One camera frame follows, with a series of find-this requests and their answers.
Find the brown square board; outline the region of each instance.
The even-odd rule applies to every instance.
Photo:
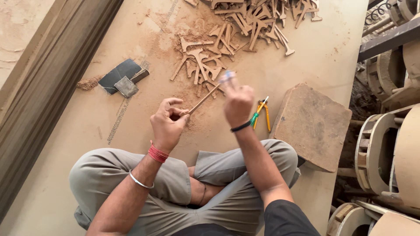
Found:
[[[312,169],[337,171],[352,112],[306,83],[287,90],[270,138],[295,148]]]

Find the grey trousers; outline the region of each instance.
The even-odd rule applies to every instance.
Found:
[[[287,143],[263,140],[267,152],[291,187],[300,176],[297,154]],[[144,155],[102,148],[84,154],[70,171],[70,188],[79,203],[74,216],[85,229],[113,189],[136,167]],[[194,178],[212,185],[226,186],[205,206],[187,208],[191,184],[185,162],[168,158],[157,173],[155,188],[145,202],[128,235],[172,235],[202,223],[216,223],[238,235],[255,235],[264,224],[264,207],[253,187],[240,149],[226,153],[198,154]]]

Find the pile of wooden cutouts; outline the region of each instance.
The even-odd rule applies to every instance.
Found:
[[[196,0],[185,0],[196,6]],[[222,55],[228,56],[234,61],[235,53],[244,48],[247,52],[257,52],[255,42],[257,39],[264,39],[268,44],[271,42],[280,48],[280,44],[286,49],[286,56],[294,53],[288,45],[289,40],[277,26],[277,20],[282,27],[286,24],[286,11],[292,10],[293,19],[297,20],[295,28],[298,28],[301,21],[305,19],[306,13],[311,13],[312,21],[320,21],[317,15],[319,11],[319,0],[210,0],[210,8],[214,14],[221,16],[225,21],[222,26],[215,25],[210,30],[208,36],[215,36],[216,41],[187,42],[181,37],[183,58],[171,77],[174,80],[182,65],[186,63],[188,78],[192,77],[195,71],[194,84],[199,84],[197,96],[201,96],[203,87],[210,91],[216,85],[214,80],[221,69],[227,66],[219,60]],[[232,39],[236,33],[250,37],[249,42],[241,45],[235,44]],[[187,52],[188,46],[210,45],[206,49],[215,53],[209,56],[201,53],[203,48],[194,49]],[[214,61],[216,66],[208,66],[205,62]]]

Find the black sandpaper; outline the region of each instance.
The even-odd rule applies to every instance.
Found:
[[[114,86],[118,81],[124,78],[124,76],[131,79],[141,69],[142,68],[132,59],[127,59],[112,69],[101,80],[99,80],[98,83],[104,87],[108,93],[114,94],[118,92],[117,88]]]

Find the right hand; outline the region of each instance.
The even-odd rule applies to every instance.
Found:
[[[252,105],[254,104],[254,89],[249,86],[240,86],[236,77],[224,81],[226,102],[224,113],[232,128],[241,126],[249,121]]]

